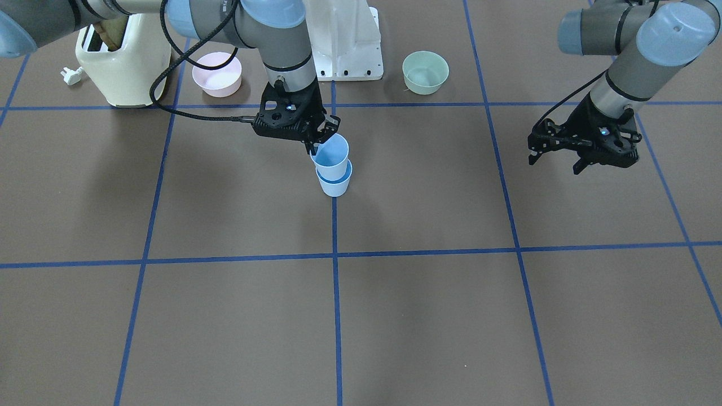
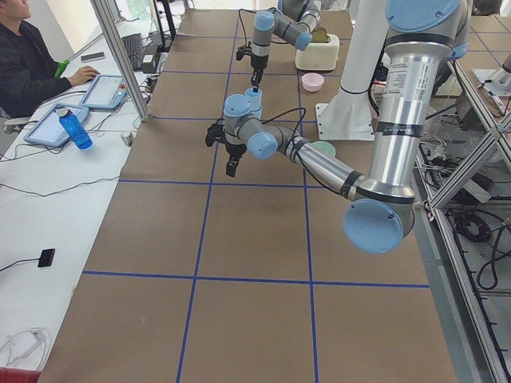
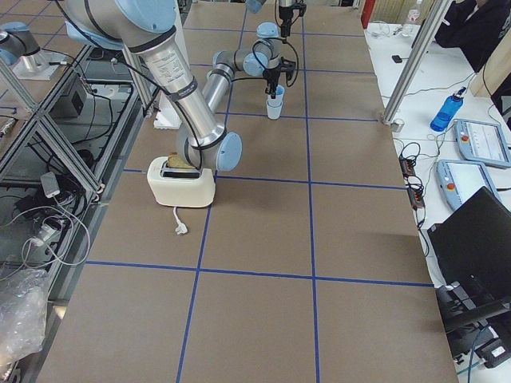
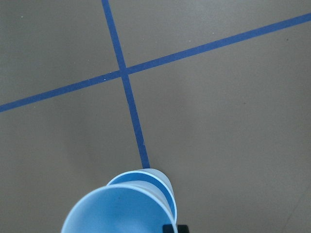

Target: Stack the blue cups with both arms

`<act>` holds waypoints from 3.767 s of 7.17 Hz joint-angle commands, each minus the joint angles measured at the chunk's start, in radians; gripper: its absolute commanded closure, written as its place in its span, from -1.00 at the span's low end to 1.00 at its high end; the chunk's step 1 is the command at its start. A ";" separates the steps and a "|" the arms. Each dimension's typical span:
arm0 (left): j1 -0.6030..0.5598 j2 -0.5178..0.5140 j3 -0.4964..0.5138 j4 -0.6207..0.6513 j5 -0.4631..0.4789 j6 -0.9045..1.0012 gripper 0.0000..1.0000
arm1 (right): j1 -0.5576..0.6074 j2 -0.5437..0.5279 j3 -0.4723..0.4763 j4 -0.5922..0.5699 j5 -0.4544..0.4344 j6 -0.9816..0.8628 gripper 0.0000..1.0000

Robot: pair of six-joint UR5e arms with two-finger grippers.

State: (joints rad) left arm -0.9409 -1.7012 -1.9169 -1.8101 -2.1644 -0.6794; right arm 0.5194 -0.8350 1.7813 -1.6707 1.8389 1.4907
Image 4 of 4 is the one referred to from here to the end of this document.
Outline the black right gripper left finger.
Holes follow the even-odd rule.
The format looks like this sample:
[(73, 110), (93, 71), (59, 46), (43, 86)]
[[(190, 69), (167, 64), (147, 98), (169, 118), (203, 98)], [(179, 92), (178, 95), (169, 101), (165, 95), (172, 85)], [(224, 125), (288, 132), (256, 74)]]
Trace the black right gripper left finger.
[(171, 225), (171, 224), (163, 225), (162, 226), (162, 232), (163, 233), (174, 233), (173, 225)]

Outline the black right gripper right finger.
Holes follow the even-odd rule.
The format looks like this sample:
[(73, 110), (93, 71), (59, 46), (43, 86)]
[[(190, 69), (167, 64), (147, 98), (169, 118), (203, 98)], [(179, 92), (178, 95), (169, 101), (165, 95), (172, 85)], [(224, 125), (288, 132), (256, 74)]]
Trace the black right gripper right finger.
[(189, 233), (189, 227), (188, 225), (179, 224), (177, 226), (178, 233)]

